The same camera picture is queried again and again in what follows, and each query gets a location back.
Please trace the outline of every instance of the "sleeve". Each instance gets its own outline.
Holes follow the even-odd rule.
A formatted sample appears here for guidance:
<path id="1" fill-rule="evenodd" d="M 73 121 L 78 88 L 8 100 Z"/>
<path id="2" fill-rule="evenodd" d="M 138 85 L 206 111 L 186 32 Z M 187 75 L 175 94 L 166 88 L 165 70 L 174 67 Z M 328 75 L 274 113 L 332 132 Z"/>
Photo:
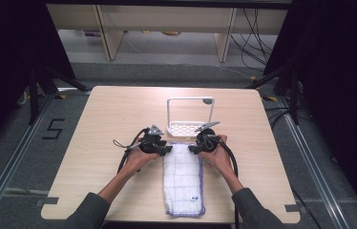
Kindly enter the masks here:
<path id="1" fill-rule="evenodd" d="M 283 223 L 273 213 L 262 207 L 250 189 L 239 190 L 232 199 L 241 214 L 243 228 L 284 228 Z"/>
<path id="2" fill-rule="evenodd" d="M 102 197 L 89 193 L 66 220 L 62 228 L 98 229 L 110 209 L 110 204 Z"/>

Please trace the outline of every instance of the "metal frame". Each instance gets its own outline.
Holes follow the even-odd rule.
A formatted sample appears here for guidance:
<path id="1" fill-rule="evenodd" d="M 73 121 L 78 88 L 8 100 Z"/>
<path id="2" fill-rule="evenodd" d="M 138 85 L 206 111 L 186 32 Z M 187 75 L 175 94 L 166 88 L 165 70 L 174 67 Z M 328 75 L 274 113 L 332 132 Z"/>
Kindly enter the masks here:
<path id="1" fill-rule="evenodd" d="M 152 7 L 249 8 L 287 10 L 312 6 L 313 1 L 292 0 L 41 0 L 43 4 L 118 5 Z"/>
<path id="2" fill-rule="evenodd" d="M 283 97 L 279 98 L 279 102 L 283 108 L 286 108 L 286 101 Z M 312 176 L 313 182 L 318 189 L 319 194 L 322 197 L 322 200 L 325 204 L 325 207 L 333 221 L 333 224 L 336 228 L 350 228 L 345 218 L 345 215 L 340 207 L 336 197 L 331 191 L 327 181 L 322 174 L 321 169 L 319 168 L 318 163 L 316 162 L 315 156 L 309 149 L 304 135 L 301 132 L 299 125 L 295 125 L 292 121 L 292 117 L 289 114 L 285 114 L 285 121 L 291 131 L 291 134 L 294 136 L 294 139 L 300 149 L 301 155 L 304 158 L 304 162 L 307 166 L 309 173 Z"/>
<path id="3" fill-rule="evenodd" d="M 9 162 L 7 163 L 6 168 L 3 170 L 0 176 L 0 199 L 3 196 L 3 194 L 6 192 L 7 186 L 11 182 L 11 179 L 14 176 L 15 171 L 18 168 L 18 165 L 21 163 L 24 154 L 27 152 L 27 149 L 30 146 L 30 143 L 32 142 L 32 138 L 42 121 L 42 117 L 44 116 L 45 112 L 47 111 L 53 99 L 54 99 L 54 94 L 46 94 L 44 101 L 40 106 L 41 112 L 39 113 L 35 121 L 28 126 L 26 132 L 24 133 L 23 137 L 18 143 L 17 148 L 15 149 Z"/>

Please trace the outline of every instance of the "white towel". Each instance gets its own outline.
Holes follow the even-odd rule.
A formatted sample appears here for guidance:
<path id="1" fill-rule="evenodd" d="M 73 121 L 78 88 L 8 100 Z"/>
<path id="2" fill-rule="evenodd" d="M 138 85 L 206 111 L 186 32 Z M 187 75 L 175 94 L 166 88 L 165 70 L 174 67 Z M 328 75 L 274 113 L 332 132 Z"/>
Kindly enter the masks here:
<path id="1" fill-rule="evenodd" d="M 205 214 L 202 198 L 202 161 L 189 144 L 170 142 L 172 151 L 164 161 L 163 189 L 166 214 L 199 217 Z"/>

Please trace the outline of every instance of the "human arm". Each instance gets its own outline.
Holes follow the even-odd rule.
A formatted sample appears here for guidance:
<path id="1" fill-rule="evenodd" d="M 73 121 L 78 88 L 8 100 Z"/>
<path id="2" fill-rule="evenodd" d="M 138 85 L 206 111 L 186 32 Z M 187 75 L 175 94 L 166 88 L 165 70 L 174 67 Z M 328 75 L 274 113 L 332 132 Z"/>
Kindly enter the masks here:
<path id="1" fill-rule="evenodd" d="M 226 135 L 219 137 L 226 142 Z M 253 192 L 243 187 L 232 169 L 229 155 L 220 144 L 214 152 L 200 152 L 199 156 L 206 159 L 208 167 L 215 168 L 225 179 L 241 215 L 243 228 L 284 228 L 283 223 L 274 214 L 262 207 Z"/>
<path id="2" fill-rule="evenodd" d="M 158 158 L 157 154 L 145 154 L 139 148 L 131 151 L 119 173 L 97 195 L 89 193 L 76 211 L 65 220 L 63 228 L 99 228 L 110 209 L 111 203 L 126 182 L 147 162 L 156 158 Z"/>

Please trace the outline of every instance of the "black cable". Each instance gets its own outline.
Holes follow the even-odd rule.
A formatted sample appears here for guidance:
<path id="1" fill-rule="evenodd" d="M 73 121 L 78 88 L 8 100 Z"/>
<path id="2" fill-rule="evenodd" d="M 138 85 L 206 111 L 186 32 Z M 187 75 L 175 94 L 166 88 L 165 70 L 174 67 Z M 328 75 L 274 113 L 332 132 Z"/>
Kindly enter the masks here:
<path id="1" fill-rule="evenodd" d="M 291 186 L 292 192 L 297 196 L 297 198 L 300 200 L 301 204 L 304 206 L 305 210 L 308 212 L 308 214 L 312 217 L 313 221 L 315 221 L 316 226 L 318 226 L 319 229 L 322 229 L 321 224 L 319 224 L 319 221 L 316 220 L 316 218 L 313 216 L 313 214 L 310 212 L 309 208 L 306 206 L 305 202 L 303 199 L 300 197 L 300 195 L 295 191 L 295 189 Z"/>
<path id="2" fill-rule="evenodd" d="M 268 118 L 268 120 L 270 120 L 271 118 L 273 118 L 273 117 L 275 117 L 275 116 L 277 116 L 277 115 L 279 115 L 279 114 L 282 114 L 283 112 L 284 112 L 284 111 L 273 114 L 272 116 L 270 116 L 270 117 Z"/>
<path id="3" fill-rule="evenodd" d="M 305 105 L 298 105 L 298 109 L 307 109 Z M 265 111 L 274 111 L 274 110 L 281 110 L 281 109 L 290 109 L 290 108 L 284 108 L 284 107 L 277 107 L 277 108 L 266 108 L 264 109 Z"/>
<path id="4" fill-rule="evenodd" d="M 241 45 L 238 43 L 238 41 L 235 39 L 235 37 L 233 37 L 233 35 L 231 35 L 231 38 L 232 38 L 232 40 L 235 42 L 235 44 L 238 46 L 238 48 L 239 48 L 242 52 L 246 53 L 247 55 L 249 55 L 249 56 L 252 57 L 253 59 L 259 61 L 261 64 L 263 64 L 263 65 L 266 64 L 265 61 L 264 61 L 264 60 L 261 60 L 257 55 L 255 55 L 255 54 L 253 54 L 252 52 L 246 50 L 246 49 L 244 48 L 246 44 L 244 44 L 243 46 L 241 46 Z"/>
<path id="5" fill-rule="evenodd" d="M 116 171 L 116 173 L 118 174 L 119 171 L 122 169 L 122 167 L 124 166 L 125 164 L 125 160 L 127 159 L 128 157 L 128 154 L 133 150 L 131 149 L 131 147 L 135 144 L 135 142 L 137 142 L 137 139 L 139 138 L 139 136 L 142 134 L 142 133 L 145 133 L 146 131 L 148 131 L 149 128 L 146 128 L 146 129 L 143 129 L 141 130 L 139 133 L 137 133 L 137 135 L 134 137 L 134 140 L 132 141 L 131 145 L 129 146 L 122 146 L 119 142 L 117 142 L 116 140 L 113 140 L 113 143 L 118 146 L 118 147 L 121 147 L 121 148 L 126 148 L 125 152 L 124 152 L 124 155 L 122 156 L 122 159 L 121 159 L 121 162 L 119 162 L 119 166 L 118 166 L 118 170 Z"/>
<path id="6" fill-rule="evenodd" d="M 252 68 L 250 66 L 248 66 L 245 62 L 244 62 L 244 59 L 243 59 L 243 54 L 246 53 L 247 55 L 249 55 L 250 57 L 252 57 L 253 59 L 259 61 L 260 63 L 262 63 L 263 65 L 265 65 L 264 62 L 262 62 L 262 60 L 257 57 L 256 55 L 254 55 L 253 53 L 245 50 L 236 40 L 235 38 L 233 37 L 233 35 L 231 35 L 231 38 L 232 40 L 235 42 L 235 44 L 238 46 L 238 48 L 241 50 L 241 62 L 243 63 L 243 65 L 248 68 L 248 69 L 251 69 L 251 70 L 254 70 L 254 71 L 258 71 L 258 72 L 263 72 L 262 70 L 259 70 L 259 69 L 255 69 L 255 68 Z"/>
<path id="7" fill-rule="evenodd" d="M 282 116 L 284 116 L 285 114 L 287 114 L 289 111 L 290 111 L 290 109 L 287 109 L 287 110 L 285 110 L 285 111 L 283 111 L 283 112 L 280 112 L 280 113 L 276 114 L 277 117 L 276 117 L 276 118 L 274 119 L 274 121 L 270 124 L 271 129 L 274 129 L 274 126 L 276 125 L 277 121 L 280 120 L 280 118 L 281 118 Z"/>
<path id="8" fill-rule="evenodd" d="M 223 142 L 222 139 L 220 139 L 220 145 L 229 154 L 229 157 L 232 160 L 233 171 L 235 172 L 235 176 L 239 177 L 238 163 L 236 162 L 236 159 L 235 159 L 235 156 L 233 155 L 233 152 L 229 149 L 229 147 L 226 145 L 226 143 Z M 239 211 L 238 211 L 238 208 L 236 206 L 235 206 L 235 228 L 239 229 Z"/>
<path id="9" fill-rule="evenodd" d="M 266 48 L 268 48 L 270 51 L 273 51 L 271 48 L 269 48 L 260 38 L 260 31 L 259 31 L 259 22 L 257 20 L 259 14 L 259 9 L 255 9 L 255 20 L 256 20 L 256 31 L 257 31 L 257 36 L 259 37 L 259 41 L 261 42 L 261 44 L 263 44 Z"/>
<path id="10" fill-rule="evenodd" d="M 258 23 L 258 20 L 257 20 L 257 19 L 258 19 L 258 15 L 259 15 L 258 10 L 255 9 L 255 21 L 254 21 L 254 23 L 253 23 L 253 26 L 252 26 L 252 24 L 251 24 L 251 22 L 250 22 L 250 20 L 249 20 L 249 17 L 248 17 L 247 14 L 246 14 L 246 10 L 245 10 L 245 9 L 243 9 L 243 14 L 244 14 L 244 16 L 245 16 L 245 18 L 246 18 L 246 20 L 247 20 L 247 23 L 249 24 L 250 31 L 251 31 L 250 34 L 249 34 L 249 37 L 247 38 L 247 41 L 246 41 L 246 42 L 248 43 L 248 40 L 249 40 L 251 34 L 253 34 L 254 37 L 255 37 L 255 39 L 256 39 L 256 41 L 258 42 L 260 48 L 258 49 L 258 48 L 256 48 L 256 47 L 250 45 L 250 44 L 248 44 L 248 45 L 249 45 L 250 47 L 253 47 L 253 48 L 256 49 L 256 50 L 261 51 L 261 52 L 262 52 L 262 55 L 264 56 L 265 61 L 267 61 L 267 60 L 268 60 L 267 54 L 271 54 L 271 53 L 266 52 L 266 51 L 264 50 L 264 48 L 263 48 L 262 45 L 266 46 L 269 50 L 271 50 L 271 49 L 270 49 L 267 45 L 265 45 L 265 43 L 264 43 L 264 42 L 262 41 L 262 39 L 260 38 L 259 23 Z"/>
<path id="11" fill-rule="evenodd" d="M 243 34 L 241 34 L 241 39 L 243 39 L 243 41 L 244 41 L 245 43 L 247 43 L 247 45 L 248 45 L 250 48 L 252 48 L 253 50 L 261 51 L 259 48 L 254 47 L 254 46 L 252 46 L 250 43 L 248 43 L 248 40 L 249 40 L 249 38 L 250 38 L 251 35 L 252 35 L 252 34 L 250 33 L 249 36 L 247 37 L 247 39 L 244 39 Z"/>

